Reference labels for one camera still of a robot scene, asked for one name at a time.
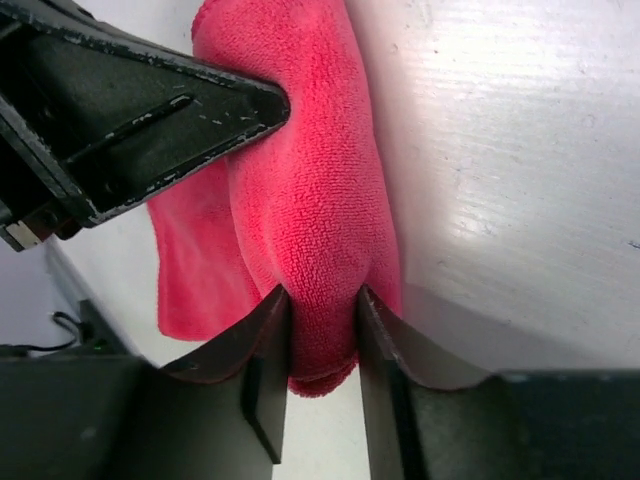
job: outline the black wire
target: black wire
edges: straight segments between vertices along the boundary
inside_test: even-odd
[[[11,349],[22,350],[22,351],[26,351],[26,352],[51,353],[51,352],[58,352],[60,350],[64,350],[65,348],[69,348],[70,346],[72,346],[76,342],[81,341],[81,339],[82,339],[81,338],[81,332],[82,332],[81,322],[78,322],[77,320],[74,320],[73,317],[71,317],[71,315],[66,314],[64,312],[54,312],[54,313],[51,314],[50,318],[51,318],[51,321],[53,323],[58,325],[63,330],[66,330],[67,332],[69,332],[73,336],[73,338],[71,340],[69,340],[68,342],[61,343],[60,345],[55,345],[53,347],[41,347],[39,345],[29,345],[29,344],[23,344],[23,345],[0,345],[0,347],[8,347],[8,348],[11,348]]]

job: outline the folded towel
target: folded towel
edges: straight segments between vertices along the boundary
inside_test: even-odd
[[[207,0],[195,56],[281,85],[291,118],[149,202],[159,328],[207,340],[276,285],[292,298],[290,388],[323,395],[356,359],[356,294],[400,315],[398,251],[365,71],[343,0]]]

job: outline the red cloth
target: red cloth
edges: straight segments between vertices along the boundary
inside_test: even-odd
[[[207,340],[276,285],[293,304],[290,387],[307,396],[353,369],[356,294],[398,315],[400,273],[362,60],[343,0],[208,0],[194,54],[280,84],[287,125],[149,202],[159,327]]]

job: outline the scratched white surface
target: scratched white surface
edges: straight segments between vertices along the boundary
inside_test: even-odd
[[[189,51],[199,0],[80,3]],[[640,366],[640,1],[347,4],[407,320],[487,369]],[[151,360],[193,348],[154,330],[144,209],[63,249]],[[352,377],[327,399],[292,398],[276,478],[368,478],[358,396]]]

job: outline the pink washcloth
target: pink washcloth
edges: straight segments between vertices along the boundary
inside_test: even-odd
[[[290,387],[330,392],[356,358],[356,294],[398,315],[398,251],[365,71],[343,0],[207,0],[194,54],[272,80],[291,102],[278,132],[149,202],[159,327],[207,340],[276,285],[293,305]]]

